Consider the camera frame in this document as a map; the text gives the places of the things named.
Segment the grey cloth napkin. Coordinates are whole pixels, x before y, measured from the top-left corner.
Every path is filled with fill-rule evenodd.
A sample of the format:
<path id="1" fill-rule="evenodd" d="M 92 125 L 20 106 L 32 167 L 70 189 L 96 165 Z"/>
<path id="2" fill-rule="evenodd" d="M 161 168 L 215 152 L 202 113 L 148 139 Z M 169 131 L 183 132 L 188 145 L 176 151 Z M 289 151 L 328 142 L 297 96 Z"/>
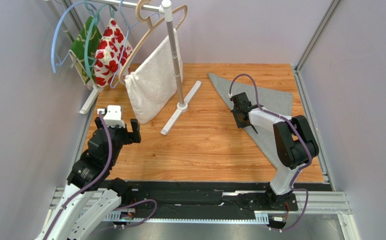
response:
<path id="1" fill-rule="evenodd" d="M 216 92 L 228 106 L 229 110 L 232 110 L 233 102 L 229 99 L 229 87 L 231 81 L 213 73 L 208 73 L 207 75 Z M 247 94 L 247 97 L 252 104 L 256 104 L 254 86 L 240 83 L 239 80 L 237 80 L 232 87 L 232 93 L 237 94 L 242 92 Z M 291 93 L 263 87 L 258 87 L 257 92 L 259 103 L 267 110 L 280 115 L 292 115 L 293 95 Z M 242 129 L 241 132 L 249 134 L 251 139 L 275 168 L 278 168 L 281 165 L 276 151 L 274 133 L 261 127 L 257 127 L 256 130 L 253 130 L 252 127 L 246 127 Z"/>

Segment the light blue hanger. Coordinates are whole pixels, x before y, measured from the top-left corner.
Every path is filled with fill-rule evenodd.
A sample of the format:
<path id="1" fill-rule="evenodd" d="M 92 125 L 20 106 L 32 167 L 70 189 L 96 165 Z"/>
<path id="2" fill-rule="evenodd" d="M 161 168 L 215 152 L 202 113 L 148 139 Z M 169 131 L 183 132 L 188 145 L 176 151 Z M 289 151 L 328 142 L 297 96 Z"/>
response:
<path id="1" fill-rule="evenodd" d="M 79 2 L 71 4 L 63 13 L 61 13 L 58 8 L 55 6 L 54 0 L 46 0 L 47 6 L 53 13 L 53 15 L 57 18 L 58 23 L 56 25 L 55 31 L 53 33 L 52 44 L 51 44 L 51 69 L 54 74 L 57 73 L 58 69 L 62 67 L 67 60 L 71 60 L 70 52 L 67 49 L 67 53 L 64 55 L 60 55 L 58 52 L 58 43 L 60 34 L 64 34 L 70 43 L 73 43 L 75 38 L 71 34 L 68 26 L 65 24 L 65 18 L 68 14 L 70 14 L 74 8 L 79 5 L 86 4 L 87 7 L 92 9 L 92 15 L 95 14 L 97 7 L 92 3 L 91 0 L 81 0 Z"/>

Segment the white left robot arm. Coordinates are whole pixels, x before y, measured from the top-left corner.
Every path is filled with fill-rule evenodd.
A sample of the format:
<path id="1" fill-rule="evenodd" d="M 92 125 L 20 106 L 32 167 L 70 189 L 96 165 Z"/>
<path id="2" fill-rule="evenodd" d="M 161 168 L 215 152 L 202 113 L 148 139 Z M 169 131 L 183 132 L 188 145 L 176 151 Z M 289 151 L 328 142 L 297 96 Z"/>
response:
<path id="1" fill-rule="evenodd" d="M 122 120 L 108 125 L 106 120 L 95 118 L 97 129 L 88 140 L 87 149 L 73 165 L 60 202 L 37 239 L 80 240 L 112 210 L 132 203 L 133 187 L 115 178 L 108 183 L 98 202 L 80 216 L 86 203 L 104 185 L 122 147 L 141 142 L 139 122 L 133 118 L 130 123 L 132 131 L 127 130 Z"/>

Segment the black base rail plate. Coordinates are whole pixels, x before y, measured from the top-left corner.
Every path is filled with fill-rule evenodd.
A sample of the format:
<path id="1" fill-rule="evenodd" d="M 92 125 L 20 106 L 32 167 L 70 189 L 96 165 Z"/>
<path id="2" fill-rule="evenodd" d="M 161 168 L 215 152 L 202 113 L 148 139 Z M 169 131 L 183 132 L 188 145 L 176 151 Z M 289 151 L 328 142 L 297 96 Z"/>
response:
<path id="1" fill-rule="evenodd" d="M 141 203 L 135 217 L 153 220 L 253 220 L 255 211 L 284 215 L 298 211 L 295 195 L 270 206 L 267 182 L 129 181 L 133 198 Z"/>

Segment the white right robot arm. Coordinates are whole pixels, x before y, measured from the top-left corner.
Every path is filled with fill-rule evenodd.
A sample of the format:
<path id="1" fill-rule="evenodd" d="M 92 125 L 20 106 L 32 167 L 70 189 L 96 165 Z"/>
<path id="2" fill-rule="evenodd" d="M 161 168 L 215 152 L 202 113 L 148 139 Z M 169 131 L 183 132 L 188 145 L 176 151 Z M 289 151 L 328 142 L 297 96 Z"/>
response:
<path id="1" fill-rule="evenodd" d="M 253 105 L 243 92 L 231 96 L 230 101 L 238 128 L 260 127 L 273 133 L 276 153 L 282 166 L 270 182 L 270 191 L 274 196 L 288 194 L 300 171 L 319 154 L 308 119 L 303 115 L 285 116 L 259 104 Z"/>

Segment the green patterned cloth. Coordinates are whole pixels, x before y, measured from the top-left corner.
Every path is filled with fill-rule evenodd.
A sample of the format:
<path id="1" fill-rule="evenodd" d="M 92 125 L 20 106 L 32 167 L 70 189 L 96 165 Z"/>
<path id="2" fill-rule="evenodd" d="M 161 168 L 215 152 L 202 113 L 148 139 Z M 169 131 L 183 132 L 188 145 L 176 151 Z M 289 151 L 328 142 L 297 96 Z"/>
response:
<path id="1" fill-rule="evenodd" d="M 79 73 L 84 85 L 88 87 L 92 87 L 95 84 L 95 70 L 94 64 L 96 61 L 96 50 L 98 49 L 99 42 L 101 40 L 101 33 L 96 25 L 93 24 L 90 34 L 90 38 L 88 40 L 88 50 L 87 50 L 87 60 L 89 62 L 89 69 L 92 78 L 90 78 L 87 74 L 85 68 L 85 46 L 87 42 L 87 34 L 89 32 L 90 25 L 93 21 L 93 17 L 89 16 L 80 33 L 77 35 L 75 41 L 73 42 L 69 53 L 72 60 L 75 61 L 75 68 Z"/>

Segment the teal hanger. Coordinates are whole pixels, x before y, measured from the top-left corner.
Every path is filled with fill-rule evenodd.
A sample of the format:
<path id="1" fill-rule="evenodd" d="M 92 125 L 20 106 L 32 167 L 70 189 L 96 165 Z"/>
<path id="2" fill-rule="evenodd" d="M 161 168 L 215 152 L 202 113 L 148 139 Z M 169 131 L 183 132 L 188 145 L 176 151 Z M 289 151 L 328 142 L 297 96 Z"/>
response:
<path id="1" fill-rule="evenodd" d="M 87 76 L 91 80 L 92 80 L 92 72 L 91 72 L 92 71 L 91 70 L 92 66 L 90 65 L 90 60 L 94 60 L 95 61 L 96 59 L 91 57 L 91 56 L 89 56 L 90 38 L 91 38 L 91 35 L 92 35 L 92 32 L 93 32 L 92 30 L 93 30 L 94 26 L 96 26 L 96 22 L 100 21 L 100 12 L 106 6 L 109 7 L 110 16 L 113 17 L 114 13 L 117 11 L 116 8 L 113 5 L 104 4 L 99 9 L 97 9 L 95 12 L 93 10 L 87 8 L 88 11 L 91 14 L 92 21 L 91 21 L 89 27 L 86 30 L 86 42 L 85 42 L 85 49 L 84 49 L 84 57 L 85 57 L 84 65 L 85 65 L 86 74 L 87 74 Z"/>

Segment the white clothes rack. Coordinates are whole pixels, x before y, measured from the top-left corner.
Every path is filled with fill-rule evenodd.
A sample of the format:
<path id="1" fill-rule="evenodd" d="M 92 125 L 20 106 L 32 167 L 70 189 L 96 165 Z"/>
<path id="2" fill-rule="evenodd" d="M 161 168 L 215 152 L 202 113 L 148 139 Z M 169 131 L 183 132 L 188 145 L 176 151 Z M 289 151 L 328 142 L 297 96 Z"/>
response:
<path id="1" fill-rule="evenodd" d="M 91 91 L 80 113 L 90 111 L 92 103 L 106 86 L 123 84 L 137 120 L 145 124 L 161 111 L 173 94 L 178 94 L 175 112 L 161 130 L 161 134 L 167 135 L 181 114 L 188 110 L 190 100 L 201 86 L 201 82 L 197 81 L 190 92 L 183 95 L 178 28 L 173 26 L 173 15 L 178 9 L 172 8 L 169 0 L 162 1 L 159 6 L 152 6 L 148 0 L 136 3 L 104 0 L 101 4 L 109 7 L 111 14 L 121 7 L 134 8 L 138 22 L 146 23 L 148 30 L 132 47 L 127 40 L 128 34 L 121 31 L 113 18 L 110 18 L 106 30 L 100 32 L 97 27 L 100 9 L 95 8 L 91 0 L 82 1 L 90 16 L 78 36 L 71 38 L 72 47 L 67 54 L 83 84 Z M 129 66 L 139 49 L 162 23 L 167 26 L 166 38 L 135 71 L 129 72 Z"/>

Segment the red floral white cloth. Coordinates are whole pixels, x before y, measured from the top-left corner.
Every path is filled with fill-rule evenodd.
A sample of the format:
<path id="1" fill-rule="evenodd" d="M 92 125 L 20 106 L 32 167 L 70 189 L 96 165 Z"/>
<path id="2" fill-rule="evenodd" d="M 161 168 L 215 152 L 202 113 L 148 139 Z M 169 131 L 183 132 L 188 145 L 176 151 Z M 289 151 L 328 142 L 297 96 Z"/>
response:
<path id="1" fill-rule="evenodd" d="M 117 56 L 122 48 L 122 41 L 125 38 L 125 34 L 117 24 L 114 18 L 110 18 L 107 27 L 104 30 L 103 36 L 96 50 L 96 62 L 94 64 L 95 70 L 95 83 L 100 87 L 109 85 L 114 74 L 117 72 Z M 133 50 L 130 42 L 128 41 L 127 50 L 124 52 L 124 58 L 121 65 L 126 62 L 128 55 Z"/>

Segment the white towel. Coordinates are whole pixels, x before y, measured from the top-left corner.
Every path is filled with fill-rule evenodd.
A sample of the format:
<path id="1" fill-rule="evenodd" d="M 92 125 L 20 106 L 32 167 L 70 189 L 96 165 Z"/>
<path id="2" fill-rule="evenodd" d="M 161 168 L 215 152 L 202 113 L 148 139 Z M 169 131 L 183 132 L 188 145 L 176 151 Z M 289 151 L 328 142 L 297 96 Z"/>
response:
<path id="1" fill-rule="evenodd" d="M 177 91 L 168 36 L 135 71 L 124 77 L 124 83 L 135 118 L 146 124 Z"/>

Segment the beige wooden hanger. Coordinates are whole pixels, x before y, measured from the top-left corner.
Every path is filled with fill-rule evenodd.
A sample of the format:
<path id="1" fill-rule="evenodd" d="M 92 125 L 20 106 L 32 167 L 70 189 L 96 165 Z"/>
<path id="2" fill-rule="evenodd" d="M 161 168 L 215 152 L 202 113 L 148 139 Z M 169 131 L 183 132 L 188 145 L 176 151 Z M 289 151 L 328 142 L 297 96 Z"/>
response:
<path id="1" fill-rule="evenodd" d="M 188 14 L 188 7 L 186 5 L 181 5 L 177 8 L 172 8 L 172 2 L 170 0 L 161 1 L 161 4 L 159 6 L 153 6 L 153 5 L 150 5 L 150 3 L 151 3 L 150 0 L 139 0 L 137 1 L 137 3 L 132 3 L 132 4 L 128 4 L 123 1 L 120 2 L 121 6 L 123 7 L 133 7 L 135 9 L 137 21 L 141 24 L 146 24 L 148 27 L 148 30 L 145 32 L 145 34 L 142 36 L 142 38 L 139 40 L 137 45 L 132 50 L 130 56 L 126 60 L 126 64 L 119 70 L 118 80 L 119 82 L 123 81 L 124 76 L 127 74 L 126 71 L 128 67 L 130 66 L 132 60 L 139 52 L 143 44 L 148 40 L 148 38 L 157 29 L 159 25 L 165 23 L 167 27 L 167 37 L 169 38 L 169 44 L 170 44 L 170 49 L 172 53 L 172 63 L 175 70 L 175 79 L 178 83 L 180 83 L 181 70 L 180 70 L 179 57 L 177 53 L 178 47 L 176 45 L 176 40 L 175 40 L 175 30 L 177 30 L 183 24 Z M 142 10 L 159 13 L 159 14 L 162 14 L 163 17 L 159 19 L 157 22 L 153 23 L 150 16 L 141 15 Z M 174 26 L 173 16 L 174 14 L 180 11 L 183 12 L 182 18 L 180 19 L 178 24 Z"/>

